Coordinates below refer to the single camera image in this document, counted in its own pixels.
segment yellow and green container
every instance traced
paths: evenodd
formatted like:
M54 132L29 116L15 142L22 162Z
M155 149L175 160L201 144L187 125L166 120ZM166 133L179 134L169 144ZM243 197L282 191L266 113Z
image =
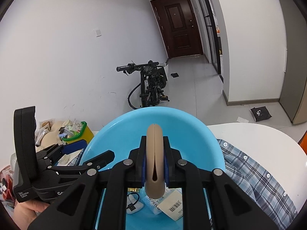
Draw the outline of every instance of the yellow and green container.
M90 130L90 128L88 127L87 123L85 121L81 122L83 124L83 127L80 131L80 133L74 137L70 137L70 138L63 138L63 140L65 142L67 142L68 144L71 144L73 142L79 141L81 139L84 139L87 144L90 143L90 141L93 139L94 134L93 132Z

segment metal screw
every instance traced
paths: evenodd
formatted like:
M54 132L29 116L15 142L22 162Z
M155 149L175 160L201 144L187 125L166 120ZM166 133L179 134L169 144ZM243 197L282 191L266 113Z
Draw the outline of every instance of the metal screw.
M95 175L96 173L97 173L97 171L96 171L95 169L89 169L89 170L87 171L87 174L88 174L89 176Z
M179 160L178 160L178 164L181 165L181 166L184 166L184 165L186 165L187 163L188 163L187 160L184 160L184 159L179 159Z
M131 165L131 164L133 164L133 161L132 161L131 159L125 159L125 160L123 161L123 163L124 163L125 165Z
M220 169L215 169L215 170L213 170L213 173L214 173L215 175L217 175L217 176L221 176L221 175L223 174L223 171L220 170Z

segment bicycle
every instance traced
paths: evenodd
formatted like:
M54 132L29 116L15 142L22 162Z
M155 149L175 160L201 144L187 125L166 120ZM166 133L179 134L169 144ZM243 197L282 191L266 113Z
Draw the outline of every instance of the bicycle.
M167 77L163 66L159 66L159 62L148 61L147 64L136 65L134 63L127 66L117 67L116 71L123 72L126 75L134 71L140 71L141 82L130 92L128 96L128 103L134 110L138 109L130 103L130 96L132 93L141 86L141 107L156 106L160 101L169 101L168 96L163 94L162 90L166 86Z

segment baseboard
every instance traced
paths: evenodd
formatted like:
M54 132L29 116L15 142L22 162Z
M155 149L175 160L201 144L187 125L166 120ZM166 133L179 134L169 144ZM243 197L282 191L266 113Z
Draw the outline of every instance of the baseboard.
M254 104L254 103L274 103L279 102L279 98L269 98L269 99L255 99L255 100L241 100L241 101L228 101L226 94L223 90L223 96L226 101L227 106L232 105L242 105L242 104Z

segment brown wooden door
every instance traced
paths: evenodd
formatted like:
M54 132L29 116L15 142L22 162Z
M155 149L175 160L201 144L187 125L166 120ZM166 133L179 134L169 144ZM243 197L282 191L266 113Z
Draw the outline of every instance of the brown wooden door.
M203 54L190 0L152 0L169 58Z

